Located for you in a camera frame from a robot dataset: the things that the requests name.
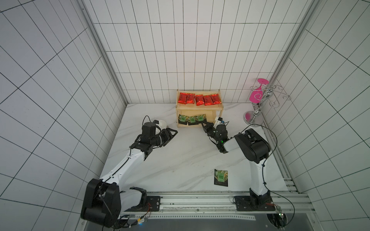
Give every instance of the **robotic arm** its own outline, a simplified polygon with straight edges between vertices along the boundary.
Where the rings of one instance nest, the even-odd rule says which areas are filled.
[[[227,153],[237,148],[242,150],[244,156],[250,161],[252,185],[249,189],[249,204],[253,210],[264,210],[265,204],[272,201],[270,191],[264,185],[263,175],[266,175],[266,168],[262,168],[264,160],[269,156],[271,147],[252,128],[229,139],[226,125],[221,124],[221,121],[222,118],[218,118],[215,124],[205,122],[205,125],[202,124],[203,130],[216,141],[214,144],[220,152]]]
[[[139,166],[153,148],[164,147],[177,134],[176,130],[167,128],[163,120],[147,122],[142,126],[125,158],[101,179],[92,179],[86,187],[82,204],[81,218],[97,224],[111,227],[121,210],[131,207],[143,208],[147,204],[146,190],[132,187],[122,191],[129,172]]]

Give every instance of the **black mounting plate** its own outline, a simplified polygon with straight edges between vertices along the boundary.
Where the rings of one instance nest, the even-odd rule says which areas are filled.
[[[150,211],[158,212],[159,206],[161,204],[161,197],[160,196],[147,196],[147,203],[149,203],[152,206],[150,208]],[[148,211],[149,204],[147,204],[144,208],[132,207],[126,210],[125,212],[146,212]]]
[[[275,211],[275,206],[267,204],[259,206],[258,208],[252,208],[249,201],[250,196],[234,196],[233,198],[233,202],[236,204],[237,211]]]

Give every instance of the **white marble surface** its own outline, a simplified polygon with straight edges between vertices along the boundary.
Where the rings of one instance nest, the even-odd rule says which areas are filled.
[[[243,115],[252,110],[250,103],[225,103],[222,117],[230,121],[228,136],[246,128]],[[178,128],[174,103],[129,104],[123,115],[117,135],[102,171],[107,174],[127,154],[129,146],[141,134],[145,115],[163,119],[178,134],[162,148],[154,149],[148,158],[134,170],[125,183],[147,191],[249,191],[250,165],[240,149],[220,153],[202,128]],[[265,138],[262,128],[255,130]],[[287,190],[273,156],[266,162],[265,180],[270,190]],[[213,182],[214,169],[227,170],[229,186]]]

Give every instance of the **grid tile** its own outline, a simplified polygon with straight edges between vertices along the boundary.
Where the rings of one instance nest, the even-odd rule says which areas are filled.
[[[125,110],[124,99],[74,1],[16,2],[0,3],[4,11],[0,13],[0,200],[10,215],[1,218],[1,227],[10,229],[17,214],[27,223],[19,227],[24,230],[49,230],[55,225],[57,230],[71,230],[81,204],[77,203],[76,214],[70,211],[77,197],[83,199],[81,186],[86,188],[101,172]],[[119,6],[122,13],[117,8],[113,21],[126,23]],[[92,18],[97,22],[95,13]],[[122,26],[128,32],[127,25]],[[134,53],[135,60],[136,56],[144,59],[143,54]],[[123,53],[115,58],[125,60]],[[94,175],[88,174],[89,168]],[[20,187],[28,193],[23,195]]]
[[[325,230],[369,224],[369,5],[322,1],[277,78],[292,101],[263,110]]]
[[[293,2],[143,0],[120,7],[94,0],[87,10],[115,72],[130,73],[120,84],[132,103],[164,102],[165,94],[145,90],[167,89],[221,89],[228,92],[225,102],[247,102],[247,89],[261,76],[231,75],[240,83],[230,84],[219,73],[272,72],[307,1]],[[153,84],[145,72],[171,72],[177,80]]]

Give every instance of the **wooden box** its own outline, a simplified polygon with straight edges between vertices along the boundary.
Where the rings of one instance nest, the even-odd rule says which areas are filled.
[[[195,95],[211,95],[211,94],[218,94],[220,96],[221,103],[215,104],[215,105],[208,105],[205,106],[199,105],[197,106],[195,103],[187,103],[187,104],[181,104],[178,103],[180,92],[183,93],[193,93]],[[196,125],[185,125],[181,124],[178,121],[179,115],[186,115],[186,116],[197,116],[206,114],[207,122],[215,122],[216,116],[221,117],[223,111],[223,103],[221,99],[221,93],[220,90],[218,91],[177,91],[177,99],[176,99],[176,116],[177,116],[177,127],[201,127],[201,124]]]

